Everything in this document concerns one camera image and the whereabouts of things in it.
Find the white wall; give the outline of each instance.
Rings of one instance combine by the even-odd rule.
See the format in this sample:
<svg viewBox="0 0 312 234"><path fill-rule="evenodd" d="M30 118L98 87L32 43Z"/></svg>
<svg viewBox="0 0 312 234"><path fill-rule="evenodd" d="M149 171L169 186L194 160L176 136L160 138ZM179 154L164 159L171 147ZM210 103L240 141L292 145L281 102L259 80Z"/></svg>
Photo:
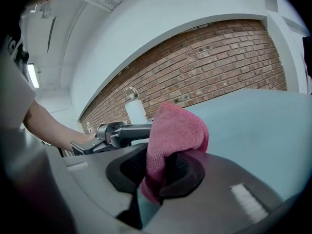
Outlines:
<svg viewBox="0 0 312 234"><path fill-rule="evenodd" d="M286 17L298 23L300 26L306 28L298 12L295 10L295 8L292 6L292 4L288 0L277 0L277 3L278 3L278 13L281 16Z"/></svg>
<svg viewBox="0 0 312 234"><path fill-rule="evenodd" d="M283 16L299 21L289 5L281 6ZM85 45L70 89L76 119L116 74L167 38L208 22L267 16L264 0L124 0ZM298 91L299 77L288 79Z"/></svg>
<svg viewBox="0 0 312 234"><path fill-rule="evenodd" d="M68 91L37 92L35 100L59 123L83 133L81 124L75 119Z"/></svg>

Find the gray surface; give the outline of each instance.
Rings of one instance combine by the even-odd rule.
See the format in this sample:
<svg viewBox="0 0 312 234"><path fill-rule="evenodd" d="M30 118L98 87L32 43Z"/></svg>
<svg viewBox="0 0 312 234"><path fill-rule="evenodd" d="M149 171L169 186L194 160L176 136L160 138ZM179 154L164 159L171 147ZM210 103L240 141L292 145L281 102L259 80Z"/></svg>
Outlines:
<svg viewBox="0 0 312 234"><path fill-rule="evenodd" d="M138 230L113 218L90 198L73 179L59 153L53 149L55 148L47 147L52 174L72 213L78 234L140 233Z"/></svg>
<svg viewBox="0 0 312 234"><path fill-rule="evenodd" d="M281 199L267 185L235 163L198 151L186 151L205 168L201 184L190 195L163 202L143 229L157 234L231 234L252 225L230 187L240 183L265 206L274 211Z"/></svg>
<svg viewBox="0 0 312 234"><path fill-rule="evenodd" d="M82 162L88 163L88 167L71 171L70 174L86 195L98 206L112 216L117 216L128 209L132 196L115 189L106 177L106 167L112 160L131 152L140 145L142 144L111 152L65 157L63 160L66 166Z"/></svg>
<svg viewBox="0 0 312 234"><path fill-rule="evenodd" d="M241 89L186 110L209 131L208 153L228 158L283 200L302 191L312 167L312 97Z"/></svg>

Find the human arm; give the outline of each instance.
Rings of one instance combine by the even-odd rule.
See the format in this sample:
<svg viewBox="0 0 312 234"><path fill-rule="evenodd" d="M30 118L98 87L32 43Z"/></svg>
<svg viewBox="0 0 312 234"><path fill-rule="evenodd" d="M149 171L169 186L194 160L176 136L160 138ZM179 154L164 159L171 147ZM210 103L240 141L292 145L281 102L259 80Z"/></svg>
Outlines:
<svg viewBox="0 0 312 234"><path fill-rule="evenodd" d="M65 150L71 150L70 141L72 140L83 144L93 138L93 136L79 133L60 124L35 100L23 123L27 130L39 139Z"/></svg>

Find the person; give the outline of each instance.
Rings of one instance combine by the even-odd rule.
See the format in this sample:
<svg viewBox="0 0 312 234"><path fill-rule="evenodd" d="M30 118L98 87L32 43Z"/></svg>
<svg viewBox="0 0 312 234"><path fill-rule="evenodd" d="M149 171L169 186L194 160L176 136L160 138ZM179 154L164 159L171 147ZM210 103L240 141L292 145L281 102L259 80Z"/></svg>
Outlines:
<svg viewBox="0 0 312 234"><path fill-rule="evenodd" d="M20 29L20 16L27 6L43 3L48 0L14 0L14 10L18 13L7 13L5 23L6 35L1 35L1 50L7 51L16 67L27 79L27 61L29 54L24 50ZM74 131L57 122L48 111L35 100L31 103L23 124L33 135L56 147L71 150L70 141L79 144L90 141L93 136Z"/></svg>

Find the black plastic part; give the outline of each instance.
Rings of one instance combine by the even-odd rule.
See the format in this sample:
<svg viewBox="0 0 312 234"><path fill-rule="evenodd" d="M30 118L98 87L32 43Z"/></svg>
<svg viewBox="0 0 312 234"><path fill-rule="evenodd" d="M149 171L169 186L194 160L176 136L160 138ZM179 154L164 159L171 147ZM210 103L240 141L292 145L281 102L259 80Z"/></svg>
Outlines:
<svg viewBox="0 0 312 234"><path fill-rule="evenodd" d="M92 154L93 150L97 146L101 145L103 142L104 142L103 139L94 138L84 144L78 144L75 141L71 141L70 144L72 146L72 149L75 155L87 155L87 154Z"/></svg>
<svg viewBox="0 0 312 234"><path fill-rule="evenodd" d="M136 192L132 196L129 209L120 213L116 218L138 230L143 228Z"/></svg>
<svg viewBox="0 0 312 234"><path fill-rule="evenodd" d="M112 145L106 145L105 143L102 143L100 145L98 145L97 147L95 147L92 150L93 154L97 154L97 153L104 153L104 152L109 152L112 150L115 150L116 148L113 147Z"/></svg>
<svg viewBox="0 0 312 234"><path fill-rule="evenodd" d="M134 194L146 174L146 145L113 160L106 167L106 176L116 190Z"/></svg>
<svg viewBox="0 0 312 234"><path fill-rule="evenodd" d="M205 170L197 159L179 152L166 159L165 175L166 186L159 191L161 200L189 195L202 182Z"/></svg>
<svg viewBox="0 0 312 234"><path fill-rule="evenodd" d="M112 122L108 124L100 124L97 129L97 138L101 138L106 141L107 144L111 142L111 134L116 131L120 127L122 127L125 123L123 121Z"/></svg>
<svg viewBox="0 0 312 234"><path fill-rule="evenodd" d="M122 125L111 133L111 144L116 148L131 145L131 141L150 137L152 125Z"/></svg>

